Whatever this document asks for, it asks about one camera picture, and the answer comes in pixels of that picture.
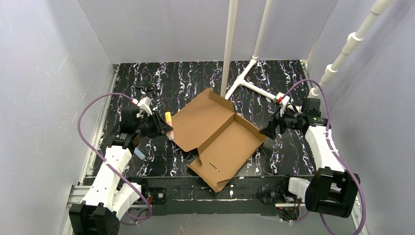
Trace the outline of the brown cardboard box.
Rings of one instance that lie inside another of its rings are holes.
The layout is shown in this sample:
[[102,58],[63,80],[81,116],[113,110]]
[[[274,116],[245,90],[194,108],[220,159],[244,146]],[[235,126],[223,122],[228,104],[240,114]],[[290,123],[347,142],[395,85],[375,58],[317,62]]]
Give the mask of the brown cardboard box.
[[172,117],[174,143],[198,152],[188,167],[216,193],[237,174],[266,136],[234,111],[233,103],[207,88]]

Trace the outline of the light blue tube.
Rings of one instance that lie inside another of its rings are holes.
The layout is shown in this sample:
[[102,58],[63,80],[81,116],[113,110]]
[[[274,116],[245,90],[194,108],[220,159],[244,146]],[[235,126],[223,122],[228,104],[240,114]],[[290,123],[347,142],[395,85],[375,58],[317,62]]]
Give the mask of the light blue tube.
[[139,158],[139,159],[141,159],[142,161],[144,161],[145,160],[145,158],[146,158],[146,156],[138,149],[138,148],[135,148],[134,149],[134,154]]

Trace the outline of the small black clip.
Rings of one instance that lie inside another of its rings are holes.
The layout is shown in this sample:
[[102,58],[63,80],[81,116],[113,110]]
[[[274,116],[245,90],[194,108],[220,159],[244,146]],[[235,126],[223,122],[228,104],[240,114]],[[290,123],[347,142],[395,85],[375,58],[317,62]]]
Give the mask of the small black clip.
[[150,83],[147,87],[133,84],[133,87],[141,90],[142,92],[145,92],[146,94],[155,94],[161,92],[160,88],[156,83]]

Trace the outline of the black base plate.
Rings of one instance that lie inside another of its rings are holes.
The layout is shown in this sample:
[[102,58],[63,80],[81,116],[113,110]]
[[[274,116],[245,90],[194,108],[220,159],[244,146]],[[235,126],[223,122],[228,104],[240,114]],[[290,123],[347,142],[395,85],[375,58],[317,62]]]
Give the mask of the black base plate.
[[151,196],[153,215],[260,214],[275,215],[277,209],[298,209],[305,203],[284,193],[285,176],[234,177],[220,192],[202,178],[134,177],[145,196]]

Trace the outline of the yellow pink marker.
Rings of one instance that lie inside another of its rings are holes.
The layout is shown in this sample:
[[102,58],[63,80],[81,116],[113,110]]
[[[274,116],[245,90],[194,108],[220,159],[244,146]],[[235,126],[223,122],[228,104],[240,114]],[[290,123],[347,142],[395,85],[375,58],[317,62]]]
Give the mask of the yellow pink marker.
[[[165,112],[165,121],[166,121],[166,123],[171,127],[171,128],[173,128],[173,125],[172,125],[172,117],[171,117],[171,113],[170,112]],[[167,132],[167,134],[166,134],[166,136],[168,137],[168,139],[170,140],[170,141],[172,141],[172,140],[174,140],[174,133],[173,133],[173,129],[171,129],[170,131],[168,131]]]

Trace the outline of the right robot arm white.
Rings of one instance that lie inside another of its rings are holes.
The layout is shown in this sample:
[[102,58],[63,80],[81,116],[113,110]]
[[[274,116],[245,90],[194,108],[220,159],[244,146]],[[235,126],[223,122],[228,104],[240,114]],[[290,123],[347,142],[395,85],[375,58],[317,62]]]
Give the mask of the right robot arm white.
[[317,171],[311,180],[299,176],[285,177],[279,193],[301,200],[311,212],[348,218],[351,215],[358,188],[342,163],[331,138],[331,126],[320,112],[321,101],[304,98],[301,108],[278,100],[278,108],[260,133],[275,139],[286,130],[302,132],[312,151]]

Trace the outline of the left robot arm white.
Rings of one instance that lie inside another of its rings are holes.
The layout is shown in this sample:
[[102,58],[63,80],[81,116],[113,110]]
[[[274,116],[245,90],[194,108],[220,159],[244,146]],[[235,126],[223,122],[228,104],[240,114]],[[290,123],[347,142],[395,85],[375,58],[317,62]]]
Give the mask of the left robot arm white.
[[141,186],[128,183],[122,172],[131,160],[140,139],[163,135],[170,137],[172,117],[162,118],[148,105],[128,106],[121,110],[121,120],[104,140],[104,161],[88,192],[80,203],[72,204],[69,218],[76,235],[116,235],[122,217],[139,198]]

